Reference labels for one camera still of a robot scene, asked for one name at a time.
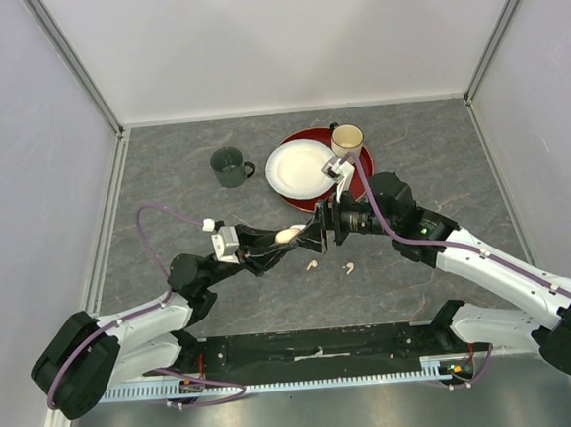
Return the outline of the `pink earbud case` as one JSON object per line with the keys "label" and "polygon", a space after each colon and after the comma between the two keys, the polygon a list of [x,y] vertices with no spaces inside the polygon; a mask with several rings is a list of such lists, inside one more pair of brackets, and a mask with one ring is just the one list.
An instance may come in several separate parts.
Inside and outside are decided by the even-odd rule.
{"label": "pink earbud case", "polygon": [[282,231],[279,231],[275,234],[274,240],[275,243],[286,245],[293,241],[305,228],[303,224],[292,225],[289,228],[286,228]]}

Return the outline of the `white plate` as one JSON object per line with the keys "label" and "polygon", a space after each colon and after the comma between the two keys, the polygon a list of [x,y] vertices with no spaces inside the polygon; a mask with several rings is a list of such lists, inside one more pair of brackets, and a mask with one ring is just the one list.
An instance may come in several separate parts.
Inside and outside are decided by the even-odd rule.
{"label": "white plate", "polygon": [[333,157],[333,151],[325,144],[297,139],[272,152],[265,163],[265,176],[281,196],[310,200],[330,190],[332,180],[322,168]]}

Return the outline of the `right rear aluminium post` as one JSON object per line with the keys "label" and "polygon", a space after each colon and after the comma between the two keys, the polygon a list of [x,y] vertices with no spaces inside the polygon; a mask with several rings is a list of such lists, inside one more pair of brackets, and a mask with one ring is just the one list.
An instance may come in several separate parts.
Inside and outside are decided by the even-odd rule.
{"label": "right rear aluminium post", "polygon": [[490,70],[498,49],[501,46],[506,33],[512,24],[523,0],[506,0],[494,24],[491,35],[486,41],[481,56],[470,77],[467,88],[464,90],[464,104],[470,107],[478,94],[479,89]]}

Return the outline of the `aluminium post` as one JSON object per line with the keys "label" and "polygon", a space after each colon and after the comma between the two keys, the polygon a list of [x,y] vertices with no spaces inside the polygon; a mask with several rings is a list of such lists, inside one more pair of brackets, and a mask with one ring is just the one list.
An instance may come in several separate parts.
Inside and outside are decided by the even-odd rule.
{"label": "aluminium post", "polygon": [[98,85],[94,82],[89,71],[84,66],[79,55],[51,15],[43,0],[22,1],[28,10],[31,11],[35,20],[42,28],[42,31],[57,50],[60,58],[72,72],[75,80],[80,87],[82,87],[85,94],[90,98],[111,132],[113,132],[117,138],[121,137],[125,132],[122,122],[119,121],[113,109],[109,106],[107,99],[102,95]]}
{"label": "aluminium post", "polygon": [[470,107],[478,94],[479,89],[490,70],[498,49],[501,46],[506,33],[512,24],[523,0],[506,0],[494,24],[491,35],[486,41],[481,56],[470,77],[467,88],[464,90],[464,104]]}

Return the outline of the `beige cup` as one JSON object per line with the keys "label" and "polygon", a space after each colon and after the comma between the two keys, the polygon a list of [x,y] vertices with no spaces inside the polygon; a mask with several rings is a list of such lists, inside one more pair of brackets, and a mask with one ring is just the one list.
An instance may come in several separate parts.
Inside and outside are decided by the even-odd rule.
{"label": "beige cup", "polygon": [[330,125],[330,147],[336,156],[342,158],[348,153],[360,155],[365,140],[365,135],[360,127],[353,124],[339,124],[333,122]]}

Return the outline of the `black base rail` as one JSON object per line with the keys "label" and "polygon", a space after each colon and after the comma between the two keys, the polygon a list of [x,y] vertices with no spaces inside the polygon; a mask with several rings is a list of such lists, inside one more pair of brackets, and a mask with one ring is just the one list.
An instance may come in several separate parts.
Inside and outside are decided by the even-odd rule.
{"label": "black base rail", "polygon": [[475,354],[442,325],[409,322],[207,337],[174,363],[185,374],[241,385],[292,384],[417,371],[422,357]]}

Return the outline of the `left rear aluminium post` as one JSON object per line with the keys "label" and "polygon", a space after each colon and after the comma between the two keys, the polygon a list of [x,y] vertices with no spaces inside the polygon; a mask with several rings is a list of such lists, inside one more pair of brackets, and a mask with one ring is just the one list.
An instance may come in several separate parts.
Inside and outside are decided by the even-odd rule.
{"label": "left rear aluminium post", "polygon": [[31,11],[35,20],[42,28],[42,31],[57,50],[60,58],[72,72],[75,80],[80,87],[82,87],[85,94],[90,98],[111,132],[113,132],[117,138],[121,137],[125,132],[122,122],[119,121],[113,109],[109,106],[107,99],[102,95],[98,85],[94,82],[89,71],[84,66],[79,55],[51,15],[43,0],[22,1],[28,10]]}

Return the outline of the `dark green mug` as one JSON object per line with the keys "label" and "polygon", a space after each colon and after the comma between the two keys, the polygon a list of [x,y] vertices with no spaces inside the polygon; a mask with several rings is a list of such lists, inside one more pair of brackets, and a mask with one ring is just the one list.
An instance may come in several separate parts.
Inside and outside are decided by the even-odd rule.
{"label": "dark green mug", "polygon": [[244,160],[243,153],[235,147],[221,147],[215,151],[210,158],[210,167],[220,186],[229,189],[242,185],[256,170],[256,165]]}

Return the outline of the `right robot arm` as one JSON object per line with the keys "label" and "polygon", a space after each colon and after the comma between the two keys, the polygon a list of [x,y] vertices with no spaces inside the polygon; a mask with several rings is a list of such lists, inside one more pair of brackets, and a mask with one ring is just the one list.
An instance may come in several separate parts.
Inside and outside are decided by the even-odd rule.
{"label": "right robot arm", "polygon": [[393,172],[364,181],[367,200],[349,194],[317,204],[315,216],[297,239],[324,253],[328,232],[336,244],[351,233],[383,235],[403,257],[456,274],[513,304],[513,310],[486,310],[459,300],[444,305],[443,320],[431,328],[440,351],[465,342],[511,346],[538,353],[571,376],[571,278],[522,262],[483,242],[457,222],[419,206],[410,187]]}

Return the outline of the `red round tray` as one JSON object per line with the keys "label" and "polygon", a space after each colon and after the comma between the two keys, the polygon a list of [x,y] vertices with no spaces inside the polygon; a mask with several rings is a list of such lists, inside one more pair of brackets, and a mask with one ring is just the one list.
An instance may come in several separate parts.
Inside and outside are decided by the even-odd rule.
{"label": "red round tray", "polygon": [[[288,136],[288,138],[285,139],[284,141],[282,141],[282,143],[279,146],[283,145],[283,143],[287,143],[290,141],[296,141],[297,139],[305,139],[305,140],[312,139],[312,140],[318,141],[320,143],[323,143],[328,148],[330,148],[330,144],[331,144],[331,136],[330,135],[331,135],[331,131],[329,128],[325,128],[325,127],[307,128],[306,130],[298,131],[295,134]],[[332,190],[333,190],[333,183],[332,183],[330,190],[326,191],[323,195],[311,198],[310,200],[301,200],[301,199],[295,200],[295,199],[288,198],[286,196],[283,197],[278,193],[277,194],[281,198],[283,198],[283,200],[285,202],[289,203],[294,208],[299,209],[303,212],[311,213],[311,212],[314,212],[314,208],[315,208],[316,203],[319,202],[319,200],[323,200],[323,199],[329,197],[331,195]]]}

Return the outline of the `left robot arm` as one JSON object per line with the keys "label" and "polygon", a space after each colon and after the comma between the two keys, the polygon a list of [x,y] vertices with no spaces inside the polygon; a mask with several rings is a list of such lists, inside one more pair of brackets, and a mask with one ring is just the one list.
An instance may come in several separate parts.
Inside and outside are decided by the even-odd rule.
{"label": "left robot arm", "polygon": [[223,226],[212,232],[214,250],[208,256],[182,253],[174,258],[160,297],[112,316],[70,316],[31,370],[48,408],[75,420],[108,389],[129,379],[157,369],[189,372],[198,355],[187,328],[212,309],[217,295],[211,287],[241,271],[263,275],[298,246],[305,228]]}

